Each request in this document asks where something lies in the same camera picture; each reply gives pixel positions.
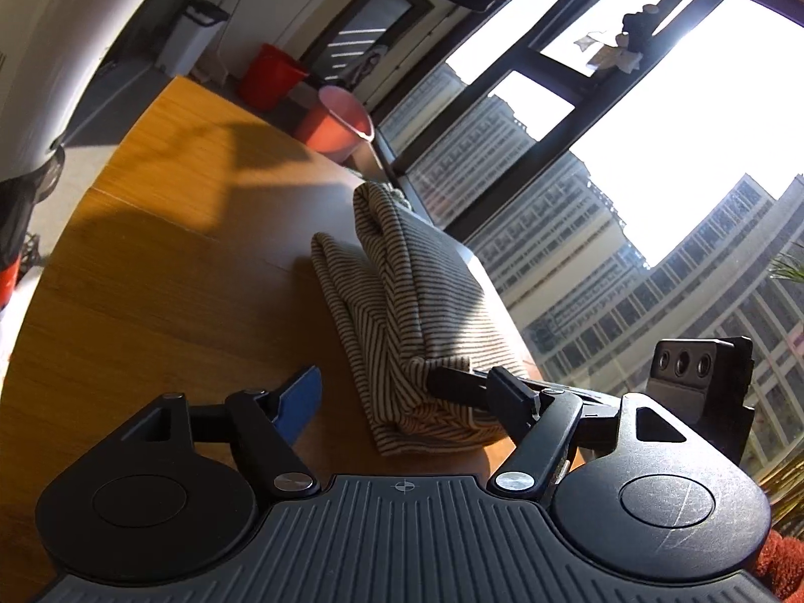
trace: ridged gray panel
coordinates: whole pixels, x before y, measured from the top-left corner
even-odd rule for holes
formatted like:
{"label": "ridged gray panel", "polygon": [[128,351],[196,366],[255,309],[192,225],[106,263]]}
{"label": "ridged gray panel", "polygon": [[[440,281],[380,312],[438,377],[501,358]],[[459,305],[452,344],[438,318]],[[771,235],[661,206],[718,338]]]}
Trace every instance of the ridged gray panel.
{"label": "ridged gray panel", "polygon": [[250,544],[202,576],[117,588],[65,576],[45,603],[771,603],[745,574],[692,587],[610,575],[558,539],[540,509],[472,477],[339,476],[281,503]]}

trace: folded garment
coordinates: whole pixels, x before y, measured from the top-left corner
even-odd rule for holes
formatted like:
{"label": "folded garment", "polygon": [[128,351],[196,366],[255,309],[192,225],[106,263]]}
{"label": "folded garment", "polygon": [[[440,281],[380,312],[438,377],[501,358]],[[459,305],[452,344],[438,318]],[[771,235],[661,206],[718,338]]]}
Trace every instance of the folded garment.
{"label": "folded garment", "polygon": [[438,366],[528,376],[482,288],[449,239],[378,184],[357,188],[354,206],[363,249],[319,233],[312,257],[377,448],[451,453],[501,439],[495,418],[426,388]]}

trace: pink bucket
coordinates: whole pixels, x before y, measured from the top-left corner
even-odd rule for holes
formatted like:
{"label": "pink bucket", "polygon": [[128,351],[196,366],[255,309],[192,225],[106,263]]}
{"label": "pink bucket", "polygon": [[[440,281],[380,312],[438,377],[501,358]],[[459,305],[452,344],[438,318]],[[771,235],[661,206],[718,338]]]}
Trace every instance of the pink bucket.
{"label": "pink bucket", "polygon": [[310,149],[343,163],[363,141],[374,140],[374,124],[363,104],[348,90],[324,86],[294,135]]}

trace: white trash bin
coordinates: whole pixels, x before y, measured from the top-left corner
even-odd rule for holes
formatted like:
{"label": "white trash bin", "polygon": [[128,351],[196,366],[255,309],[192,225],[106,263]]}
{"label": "white trash bin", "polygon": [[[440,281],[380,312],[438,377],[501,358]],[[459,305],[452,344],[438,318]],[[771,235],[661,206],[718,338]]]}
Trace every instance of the white trash bin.
{"label": "white trash bin", "polygon": [[229,14],[206,0],[190,0],[167,39],[156,66],[168,77],[186,76]]}

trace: camera lens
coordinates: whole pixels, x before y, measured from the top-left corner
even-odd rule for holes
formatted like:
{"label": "camera lens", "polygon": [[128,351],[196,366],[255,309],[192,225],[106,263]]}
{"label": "camera lens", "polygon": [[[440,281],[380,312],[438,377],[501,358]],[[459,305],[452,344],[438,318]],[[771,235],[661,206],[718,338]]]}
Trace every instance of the camera lens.
{"label": "camera lens", "polygon": [[686,351],[682,351],[678,355],[678,360],[675,361],[675,375],[683,376],[689,366],[690,354],[688,354]]}
{"label": "camera lens", "polygon": [[705,377],[711,368],[712,358],[709,356],[709,354],[704,354],[701,356],[701,360],[698,360],[698,376],[701,378]]}

